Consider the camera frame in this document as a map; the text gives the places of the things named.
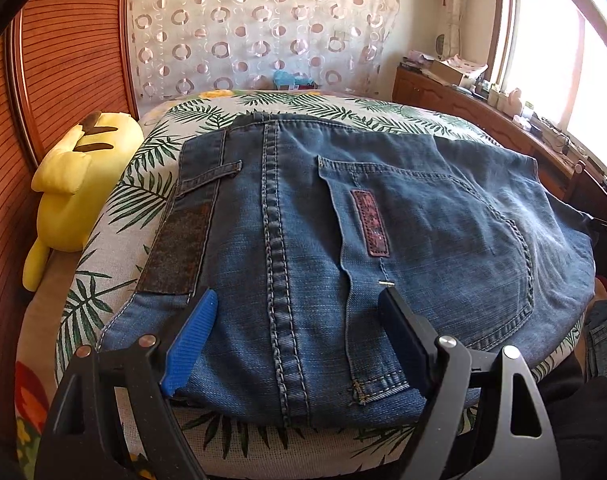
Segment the blue denim jeans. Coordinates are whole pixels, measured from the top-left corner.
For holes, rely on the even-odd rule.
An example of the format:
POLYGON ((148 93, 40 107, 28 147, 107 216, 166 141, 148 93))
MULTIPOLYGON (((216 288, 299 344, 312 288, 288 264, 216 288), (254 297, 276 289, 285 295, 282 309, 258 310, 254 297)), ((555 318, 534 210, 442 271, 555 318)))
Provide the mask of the blue denim jeans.
POLYGON ((512 344, 537 366, 593 297, 588 225, 506 148, 248 114, 183 144, 99 345, 128 347, 210 288, 218 314, 180 400, 258 425, 398 426, 424 401, 381 291, 471 349, 512 344))

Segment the palm-leaf print cushion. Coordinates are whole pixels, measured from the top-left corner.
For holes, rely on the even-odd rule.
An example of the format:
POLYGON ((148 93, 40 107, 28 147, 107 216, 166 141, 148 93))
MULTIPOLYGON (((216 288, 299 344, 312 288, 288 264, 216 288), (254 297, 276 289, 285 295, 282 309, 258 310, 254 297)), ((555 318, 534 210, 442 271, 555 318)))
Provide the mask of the palm-leaf print cushion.
POLYGON ((386 286, 437 332, 513 344, 543 377, 593 295, 588 219, 537 162, 465 120, 338 96, 190 99, 159 119, 96 223, 55 347, 128 347, 210 288, 174 412, 214 476, 396 460, 424 399, 378 318, 386 286))

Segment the floral bed blanket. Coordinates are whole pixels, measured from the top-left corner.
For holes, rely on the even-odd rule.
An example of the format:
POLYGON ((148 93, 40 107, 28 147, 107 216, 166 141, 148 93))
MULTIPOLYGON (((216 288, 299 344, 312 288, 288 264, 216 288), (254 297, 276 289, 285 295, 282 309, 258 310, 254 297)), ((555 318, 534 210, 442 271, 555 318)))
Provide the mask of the floral bed blanket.
POLYGON ((90 216, 80 252, 53 252, 23 320, 16 362, 17 454, 31 477, 47 412, 71 351, 96 344, 133 292, 177 178, 178 155, 195 134, 253 110, 292 113, 317 91, 209 91, 150 110, 145 140, 90 216))

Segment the yellow Pikachu plush toy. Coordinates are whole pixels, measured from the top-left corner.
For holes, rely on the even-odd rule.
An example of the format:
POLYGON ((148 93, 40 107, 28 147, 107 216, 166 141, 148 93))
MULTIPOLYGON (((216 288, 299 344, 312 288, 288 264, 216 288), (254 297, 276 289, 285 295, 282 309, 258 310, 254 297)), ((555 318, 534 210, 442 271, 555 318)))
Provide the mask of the yellow Pikachu plush toy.
POLYGON ((23 266, 26 290, 38 289, 53 250, 84 249, 108 196, 143 141, 143 130, 131 115, 94 112, 45 155, 31 182, 41 200, 36 240, 23 266))

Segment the wooden sideboard cabinet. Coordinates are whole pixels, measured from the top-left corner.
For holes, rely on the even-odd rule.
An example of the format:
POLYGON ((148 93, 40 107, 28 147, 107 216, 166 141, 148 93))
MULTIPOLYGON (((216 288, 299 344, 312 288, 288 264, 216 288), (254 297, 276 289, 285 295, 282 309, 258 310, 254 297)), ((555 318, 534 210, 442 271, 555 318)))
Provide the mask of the wooden sideboard cabinet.
POLYGON ((397 68, 392 101, 468 120, 505 148, 535 158, 541 182, 556 197, 607 221, 607 193, 586 164, 553 151, 488 104, 402 66, 397 68))

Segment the cardboard box on sideboard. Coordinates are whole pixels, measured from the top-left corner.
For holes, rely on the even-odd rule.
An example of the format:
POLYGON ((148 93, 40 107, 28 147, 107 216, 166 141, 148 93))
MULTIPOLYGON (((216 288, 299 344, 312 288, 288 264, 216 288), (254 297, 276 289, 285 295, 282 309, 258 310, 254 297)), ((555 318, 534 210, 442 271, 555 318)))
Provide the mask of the cardboard box on sideboard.
POLYGON ((487 68, 487 64, 476 64, 455 55, 453 58, 433 61, 428 72, 445 84, 471 88, 486 73, 487 68))

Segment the blue toy on bed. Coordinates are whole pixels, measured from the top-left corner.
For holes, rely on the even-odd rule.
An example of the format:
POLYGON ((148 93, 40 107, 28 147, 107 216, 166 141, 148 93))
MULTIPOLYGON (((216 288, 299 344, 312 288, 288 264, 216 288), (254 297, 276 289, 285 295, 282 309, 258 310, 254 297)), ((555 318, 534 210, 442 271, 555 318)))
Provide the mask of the blue toy on bed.
POLYGON ((292 74, 287 72, 287 70, 276 70, 273 75, 273 84, 277 90, 307 90, 317 88, 317 83, 312 78, 301 74, 292 74))

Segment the wooden slatted wardrobe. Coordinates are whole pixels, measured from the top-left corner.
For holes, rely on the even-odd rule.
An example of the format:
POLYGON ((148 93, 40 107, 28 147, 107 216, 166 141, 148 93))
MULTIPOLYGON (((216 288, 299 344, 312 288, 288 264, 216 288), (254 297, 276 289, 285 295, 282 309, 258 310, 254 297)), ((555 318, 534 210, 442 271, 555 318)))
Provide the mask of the wooden slatted wardrobe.
POLYGON ((0 0, 0 456, 16 449, 15 355, 30 296, 36 166, 93 110, 134 113, 128 0, 0 0))

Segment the wooden framed window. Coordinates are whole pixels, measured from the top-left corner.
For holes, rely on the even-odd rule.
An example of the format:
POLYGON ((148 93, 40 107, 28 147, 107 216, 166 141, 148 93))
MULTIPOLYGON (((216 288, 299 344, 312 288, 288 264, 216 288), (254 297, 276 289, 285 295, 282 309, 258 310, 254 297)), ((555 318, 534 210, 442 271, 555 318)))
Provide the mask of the wooden framed window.
POLYGON ((571 0, 497 0, 490 80, 607 174, 607 47, 571 0))

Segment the white circle-pattern curtain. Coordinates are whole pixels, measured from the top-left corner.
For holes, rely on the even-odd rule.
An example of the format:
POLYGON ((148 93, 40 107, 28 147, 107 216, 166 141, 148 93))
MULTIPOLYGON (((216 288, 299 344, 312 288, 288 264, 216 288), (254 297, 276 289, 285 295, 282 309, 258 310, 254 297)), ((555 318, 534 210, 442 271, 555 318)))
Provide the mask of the white circle-pattern curtain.
POLYGON ((128 0, 140 107, 274 87, 277 72, 373 96, 400 0, 128 0))

